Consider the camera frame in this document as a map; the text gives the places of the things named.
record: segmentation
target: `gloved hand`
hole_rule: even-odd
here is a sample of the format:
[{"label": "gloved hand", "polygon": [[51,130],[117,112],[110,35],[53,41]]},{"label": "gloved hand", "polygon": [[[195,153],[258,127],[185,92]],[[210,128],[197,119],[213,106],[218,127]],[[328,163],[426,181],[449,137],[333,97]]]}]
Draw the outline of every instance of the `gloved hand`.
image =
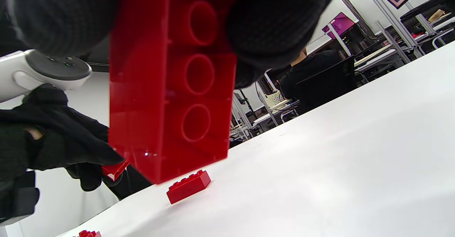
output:
[{"label": "gloved hand", "polygon": [[0,111],[0,182],[27,169],[65,167],[81,188],[96,189],[104,177],[101,165],[123,158],[107,143],[108,128],[67,106],[65,93],[50,84],[31,91],[21,106]]},{"label": "gloved hand", "polygon": [[[299,56],[331,0],[238,0],[226,33],[239,56],[236,88]],[[8,0],[18,36],[44,54],[77,55],[105,38],[117,0]]]}]

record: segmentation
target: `person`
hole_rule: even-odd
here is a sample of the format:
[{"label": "person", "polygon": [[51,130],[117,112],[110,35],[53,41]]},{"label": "person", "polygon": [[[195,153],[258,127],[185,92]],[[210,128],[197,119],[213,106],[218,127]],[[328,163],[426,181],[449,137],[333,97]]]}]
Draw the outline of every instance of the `person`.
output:
[{"label": "person", "polygon": [[297,98],[299,96],[299,88],[296,83],[340,61],[341,58],[338,52],[334,50],[325,50],[312,56],[307,56],[306,49],[303,49],[299,57],[291,63],[291,69],[279,82],[281,94],[288,99]]},{"label": "person", "polygon": [[[237,0],[225,30],[238,55],[235,87],[246,88],[266,70],[290,64],[330,1]],[[49,56],[67,56],[85,54],[109,35],[118,4],[119,0],[0,0],[0,9],[7,10],[24,44]],[[59,167],[80,179],[83,190],[94,190],[101,181],[115,185],[100,173],[101,165],[123,160],[107,143],[107,127],[69,108],[65,99],[61,90],[44,86],[21,106],[0,112],[0,191],[5,193],[27,169]]]}]

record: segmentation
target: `office chair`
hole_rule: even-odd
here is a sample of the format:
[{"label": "office chair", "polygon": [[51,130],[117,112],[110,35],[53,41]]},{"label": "office chair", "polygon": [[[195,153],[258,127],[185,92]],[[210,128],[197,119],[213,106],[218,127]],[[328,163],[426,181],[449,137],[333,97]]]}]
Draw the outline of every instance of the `office chair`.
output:
[{"label": "office chair", "polygon": [[357,88],[354,56],[296,83],[300,105],[310,111]]}]

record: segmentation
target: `desk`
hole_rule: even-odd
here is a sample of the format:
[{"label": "desk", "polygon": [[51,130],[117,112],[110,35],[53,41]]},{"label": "desk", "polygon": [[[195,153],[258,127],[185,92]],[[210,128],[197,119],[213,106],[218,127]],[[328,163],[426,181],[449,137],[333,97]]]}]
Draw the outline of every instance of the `desk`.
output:
[{"label": "desk", "polygon": [[[290,99],[287,99],[285,100],[287,103],[291,102]],[[283,106],[282,108],[279,108],[279,111],[278,110],[273,110],[272,113],[273,115],[277,115],[277,114],[281,114],[281,113],[284,113],[283,110],[287,110],[287,109],[290,109],[292,106],[291,104],[288,104],[286,106]],[[253,123],[252,123],[252,128],[255,128],[257,125],[259,124],[262,124],[264,121],[268,120],[268,119],[271,119],[271,116],[270,114],[266,114],[264,115],[263,117],[260,117],[259,119],[255,120]]]},{"label": "desk", "polygon": [[210,186],[180,203],[166,197],[172,182],[154,185],[62,236],[452,237],[453,51],[232,148],[205,168]]},{"label": "desk", "polygon": [[358,72],[365,72],[366,70],[376,66],[377,64],[386,64],[386,60],[395,58],[395,60],[392,60],[391,63],[394,63],[397,65],[397,67],[402,67],[404,64],[401,61],[401,58],[398,56],[398,53],[396,49],[390,49],[386,51],[385,53],[371,59],[368,61],[365,65],[355,69]]}]

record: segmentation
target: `large red lego brick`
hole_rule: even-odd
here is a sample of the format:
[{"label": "large red lego brick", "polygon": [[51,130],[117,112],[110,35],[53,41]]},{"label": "large red lego brick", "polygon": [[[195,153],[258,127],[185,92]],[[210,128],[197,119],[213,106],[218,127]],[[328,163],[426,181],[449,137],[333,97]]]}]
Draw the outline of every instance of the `large red lego brick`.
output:
[{"label": "large red lego brick", "polygon": [[174,204],[206,189],[210,182],[210,177],[206,171],[198,171],[180,182],[175,182],[169,187],[169,191],[166,194],[171,204]]},{"label": "large red lego brick", "polygon": [[79,237],[101,237],[100,232],[87,232],[86,230],[79,233]]},{"label": "large red lego brick", "polygon": [[235,0],[121,0],[111,35],[109,143],[153,183],[227,157]]}]

